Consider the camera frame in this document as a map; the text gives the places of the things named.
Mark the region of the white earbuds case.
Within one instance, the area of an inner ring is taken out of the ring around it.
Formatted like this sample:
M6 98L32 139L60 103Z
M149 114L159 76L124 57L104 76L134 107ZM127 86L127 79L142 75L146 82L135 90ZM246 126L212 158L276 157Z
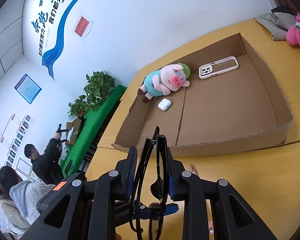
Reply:
M158 103L158 108L161 111L166 111L170 108L172 102L166 98L162 99L159 103Z

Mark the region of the person in grey hoodie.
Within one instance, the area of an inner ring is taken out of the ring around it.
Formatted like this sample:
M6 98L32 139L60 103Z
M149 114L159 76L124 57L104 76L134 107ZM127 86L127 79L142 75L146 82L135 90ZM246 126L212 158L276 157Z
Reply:
M53 184L22 180L10 166L3 166L0 169L0 184L30 225L40 216L37 203L55 188Z

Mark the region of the green potted plant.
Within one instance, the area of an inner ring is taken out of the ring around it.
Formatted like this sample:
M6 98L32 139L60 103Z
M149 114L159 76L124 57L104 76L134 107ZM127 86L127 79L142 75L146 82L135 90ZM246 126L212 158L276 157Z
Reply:
M115 79L101 71L93 72L91 76L87 74L86 80L84 92L88 106L92 111L97 111L115 88Z

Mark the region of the brown cardboard box tray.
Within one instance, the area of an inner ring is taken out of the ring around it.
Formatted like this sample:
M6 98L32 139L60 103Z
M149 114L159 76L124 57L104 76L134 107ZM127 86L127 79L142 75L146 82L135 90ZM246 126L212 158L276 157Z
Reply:
M234 56L237 70L199 78L201 65ZM190 67L190 85L172 93L171 107L138 95L113 146L142 148L156 127L174 157L247 152L280 145L287 139L293 114L277 80L254 48L237 33L180 59Z

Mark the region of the pink pig plush toy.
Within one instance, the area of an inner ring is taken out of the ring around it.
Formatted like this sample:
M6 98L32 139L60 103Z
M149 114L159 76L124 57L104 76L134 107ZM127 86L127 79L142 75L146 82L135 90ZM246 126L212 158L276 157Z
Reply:
M143 95L142 101L147 103L153 97L167 96L181 87L189 87L191 71L186 64L169 64L148 74L137 94Z

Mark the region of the brown tissue box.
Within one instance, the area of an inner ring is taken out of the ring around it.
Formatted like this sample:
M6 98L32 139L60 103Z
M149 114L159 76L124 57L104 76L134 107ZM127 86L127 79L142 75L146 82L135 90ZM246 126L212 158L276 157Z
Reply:
M67 122L66 123L66 146L73 146L77 140L77 137L80 133L82 120L81 119L75 119L73 122Z

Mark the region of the small potted plant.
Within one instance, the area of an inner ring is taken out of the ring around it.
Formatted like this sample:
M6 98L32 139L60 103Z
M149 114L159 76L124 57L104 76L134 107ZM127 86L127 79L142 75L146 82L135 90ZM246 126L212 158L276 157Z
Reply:
M89 103L87 103L86 98L86 95L80 95L73 103L68 103L68 115L79 116L89 111Z

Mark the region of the person in black jacket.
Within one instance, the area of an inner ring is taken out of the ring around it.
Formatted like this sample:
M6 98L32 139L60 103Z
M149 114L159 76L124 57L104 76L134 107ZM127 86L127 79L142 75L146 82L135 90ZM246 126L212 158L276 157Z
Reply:
M63 132L67 129L61 129L61 124L58 125L56 134L49 140L49 143L44 150L44 154L40 155L33 144L27 144L24 148L25 157L31 160L32 170L35 175L40 178L46 185L57 185L64 179L64 175L59 165L59 159L62 153Z

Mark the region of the grey folded cloth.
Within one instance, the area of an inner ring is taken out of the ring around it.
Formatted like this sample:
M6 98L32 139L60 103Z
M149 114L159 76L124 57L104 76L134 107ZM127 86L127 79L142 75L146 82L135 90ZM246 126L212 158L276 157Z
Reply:
M290 7L280 6L256 16L254 20L270 32L274 41L284 41L287 31L295 24L295 14Z

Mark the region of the white clear phone case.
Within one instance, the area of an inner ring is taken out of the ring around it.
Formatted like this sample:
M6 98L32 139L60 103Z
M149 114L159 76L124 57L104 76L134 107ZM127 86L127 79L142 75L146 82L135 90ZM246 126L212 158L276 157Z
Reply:
M226 57L214 62L201 65L198 70L199 78L202 80L222 75L239 68L239 62L234 56Z

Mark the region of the green covered bench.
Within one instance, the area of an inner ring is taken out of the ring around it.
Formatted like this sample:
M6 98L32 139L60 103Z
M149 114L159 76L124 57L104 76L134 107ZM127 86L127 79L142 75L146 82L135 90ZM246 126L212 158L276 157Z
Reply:
M83 125L72 146L66 147L64 156L60 159L60 166L65 177L77 172L86 172L103 133L117 110L120 99L126 87L117 86L109 98L97 111L89 111L83 116Z

